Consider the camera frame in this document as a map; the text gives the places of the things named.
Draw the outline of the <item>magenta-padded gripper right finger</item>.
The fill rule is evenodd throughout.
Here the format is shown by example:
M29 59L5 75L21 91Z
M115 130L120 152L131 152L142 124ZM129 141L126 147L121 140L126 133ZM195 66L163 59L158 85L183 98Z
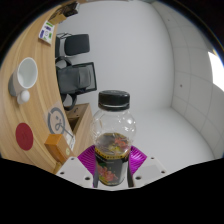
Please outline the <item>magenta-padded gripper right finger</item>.
M140 188L167 175L167 170L154 157L146 156L132 146L129 154L127 183L130 188Z

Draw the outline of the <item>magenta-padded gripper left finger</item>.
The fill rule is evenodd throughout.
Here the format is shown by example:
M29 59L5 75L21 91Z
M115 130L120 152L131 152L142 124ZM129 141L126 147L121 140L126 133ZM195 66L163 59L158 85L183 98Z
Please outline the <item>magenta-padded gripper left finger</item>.
M69 157L56 175L81 187L93 188L96 172L94 149L94 146L90 146L78 157Z

